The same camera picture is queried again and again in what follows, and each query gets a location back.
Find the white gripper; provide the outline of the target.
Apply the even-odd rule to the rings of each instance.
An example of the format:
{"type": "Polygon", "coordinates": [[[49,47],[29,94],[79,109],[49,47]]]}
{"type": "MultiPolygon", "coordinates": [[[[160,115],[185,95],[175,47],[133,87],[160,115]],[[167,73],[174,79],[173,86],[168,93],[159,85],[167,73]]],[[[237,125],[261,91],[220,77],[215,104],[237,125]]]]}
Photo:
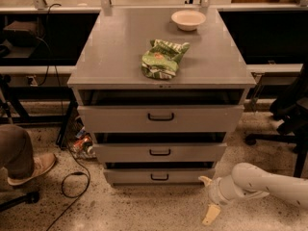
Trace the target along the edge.
{"type": "Polygon", "coordinates": [[[214,181],[207,176],[199,176],[198,180],[205,187],[209,187],[209,198],[215,203],[208,205],[205,218],[202,220],[204,225],[211,225],[220,214],[221,209],[219,206],[227,205],[237,198],[236,187],[231,176],[219,177],[214,181]]]}

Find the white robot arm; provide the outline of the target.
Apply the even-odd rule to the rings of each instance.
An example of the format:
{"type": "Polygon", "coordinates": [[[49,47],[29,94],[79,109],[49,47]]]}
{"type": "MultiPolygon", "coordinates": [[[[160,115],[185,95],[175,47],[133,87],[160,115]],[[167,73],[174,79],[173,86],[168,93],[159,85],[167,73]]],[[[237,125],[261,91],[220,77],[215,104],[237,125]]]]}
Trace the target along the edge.
{"type": "Polygon", "coordinates": [[[221,208],[234,200],[263,198],[273,195],[297,207],[308,208],[308,180],[269,173],[249,164],[236,164],[231,173],[215,180],[199,176],[209,197],[204,225],[211,225],[221,208]]]}

